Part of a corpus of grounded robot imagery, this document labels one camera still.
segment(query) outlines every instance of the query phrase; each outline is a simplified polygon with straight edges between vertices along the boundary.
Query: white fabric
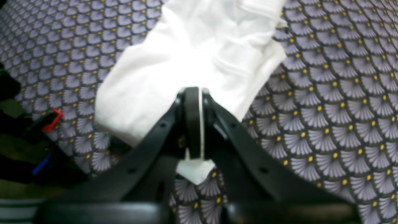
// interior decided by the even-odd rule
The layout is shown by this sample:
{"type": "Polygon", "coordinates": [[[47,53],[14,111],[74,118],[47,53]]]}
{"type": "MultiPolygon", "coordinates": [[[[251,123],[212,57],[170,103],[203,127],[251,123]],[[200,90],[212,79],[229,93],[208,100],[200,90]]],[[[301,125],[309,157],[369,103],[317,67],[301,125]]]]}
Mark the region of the white fabric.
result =
{"type": "MultiPolygon", "coordinates": [[[[285,0],[169,0],[145,41],[128,47],[103,82],[96,99],[97,124],[136,146],[177,93],[191,86],[208,88],[216,102],[242,120],[286,57],[272,40],[275,27],[283,24],[279,13],[284,4],[285,0]]],[[[211,165],[206,167],[201,176],[210,171],[211,165]]],[[[179,166],[178,173],[197,184],[204,180],[181,171],[188,169],[186,164],[179,166]]]]}

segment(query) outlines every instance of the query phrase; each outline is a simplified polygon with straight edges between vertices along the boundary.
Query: red clip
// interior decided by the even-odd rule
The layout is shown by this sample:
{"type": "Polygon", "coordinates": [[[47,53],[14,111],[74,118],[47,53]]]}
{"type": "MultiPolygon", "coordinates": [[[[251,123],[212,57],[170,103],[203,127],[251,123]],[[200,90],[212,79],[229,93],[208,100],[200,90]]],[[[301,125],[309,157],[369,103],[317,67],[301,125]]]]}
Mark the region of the red clip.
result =
{"type": "Polygon", "coordinates": [[[61,118],[64,116],[64,113],[62,113],[60,110],[53,110],[52,113],[57,113],[58,116],[53,120],[53,122],[51,124],[47,124],[46,126],[44,126],[43,131],[46,131],[48,133],[50,133],[55,126],[57,125],[57,123],[61,120],[61,118]]]}

